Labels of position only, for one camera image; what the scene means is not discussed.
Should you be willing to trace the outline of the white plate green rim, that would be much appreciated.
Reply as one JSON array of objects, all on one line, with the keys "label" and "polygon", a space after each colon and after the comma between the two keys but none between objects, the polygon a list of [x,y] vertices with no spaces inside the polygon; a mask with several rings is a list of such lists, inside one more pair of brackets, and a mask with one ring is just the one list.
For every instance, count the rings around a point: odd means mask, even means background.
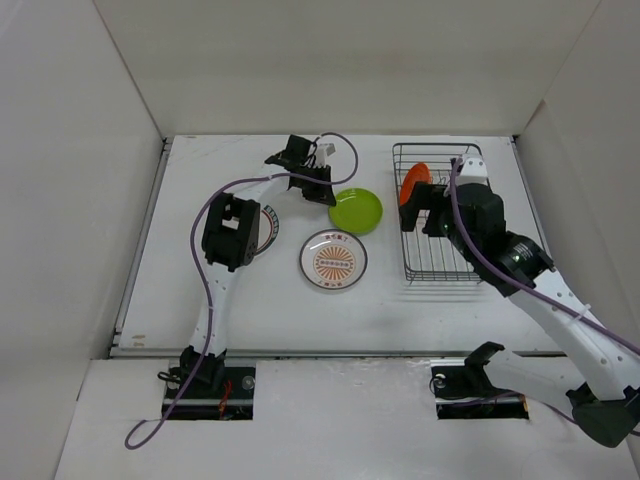
[{"label": "white plate green rim", "polygon": [[274,244],[279,230],[280,221],[276,211],[270,205],[265,205],[260,214],[257,255],[264,253]]}]

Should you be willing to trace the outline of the white plate orange sunburst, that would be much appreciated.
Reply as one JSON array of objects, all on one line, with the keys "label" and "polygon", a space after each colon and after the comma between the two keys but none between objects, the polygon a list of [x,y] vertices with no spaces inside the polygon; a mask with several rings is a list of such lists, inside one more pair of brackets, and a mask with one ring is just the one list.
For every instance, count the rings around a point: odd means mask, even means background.
[{"label": "white plate orange sunburst", "polygon": [[353,234],[325,229],[312,234],[302,245],[298,265],[312,285],[342,291],[358,283],[369,265],[364,244]]}]

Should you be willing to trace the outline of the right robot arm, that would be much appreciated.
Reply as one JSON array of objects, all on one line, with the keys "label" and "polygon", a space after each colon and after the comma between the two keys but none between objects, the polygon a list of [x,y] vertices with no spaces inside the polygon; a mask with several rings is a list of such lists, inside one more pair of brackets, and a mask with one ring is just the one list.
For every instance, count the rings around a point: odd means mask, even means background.
[{"label": "right robot arm", "polygon": [[613,448],[639,423],[639,349],[606,329],[570,290],[546,251],[508,231],[502,198],[486,184],[417,181],[399,195],[402,231],[426,212],[425,235],[446,238],[478,277],[533,319],[568,357],[545,366],[486,342],[456,368],[464,393],[512,390],[571,416],[596,443]]}]

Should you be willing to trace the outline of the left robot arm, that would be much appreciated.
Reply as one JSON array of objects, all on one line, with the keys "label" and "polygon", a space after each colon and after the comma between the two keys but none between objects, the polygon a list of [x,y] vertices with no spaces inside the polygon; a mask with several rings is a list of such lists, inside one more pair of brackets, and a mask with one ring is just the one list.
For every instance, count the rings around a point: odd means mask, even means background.
[{"label": "left robot arm", "polygon": [[258,253],[263,207],[296,188],[312,203],[336,204],[329,156],[332,143],[291,135],[285,148],[270,156],[257,175],[233,181],[216,192],[199,212],[203,223],[200,248],[194,254],[205,290],[204,305],[189,346],[180,355],[180,381],[204,397],[223,387],[231,301],[240,274]]}]

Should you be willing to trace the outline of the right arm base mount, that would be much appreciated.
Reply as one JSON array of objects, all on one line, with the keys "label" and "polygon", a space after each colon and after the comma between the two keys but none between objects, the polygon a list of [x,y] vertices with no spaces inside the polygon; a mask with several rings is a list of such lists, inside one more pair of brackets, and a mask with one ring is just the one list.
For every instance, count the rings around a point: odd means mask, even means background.
[{"label": "right arm base mount", "polygon": [[500,344],[486,342],[465,358],[441,358],[431,363],[428,386],[439,420],[529,419],[524,397],[493,386],[484,371],[503,350]]}]

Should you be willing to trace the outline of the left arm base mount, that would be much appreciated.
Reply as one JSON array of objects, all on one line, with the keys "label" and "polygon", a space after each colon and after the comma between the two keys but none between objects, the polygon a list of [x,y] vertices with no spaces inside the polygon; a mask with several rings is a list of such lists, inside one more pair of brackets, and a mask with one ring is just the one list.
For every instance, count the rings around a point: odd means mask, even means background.
[{"label": "left arm base mount", "polygon": [[157,373],[165,383],[161,414],[175,402],[183,383],[195,366],[195,376],[169,413],[169,420],[244,421],[253,419],[256,387],[256,363],[246,360],[226,360],[220,356],[201,354],[192,347],[185,349],[177,363]]}]

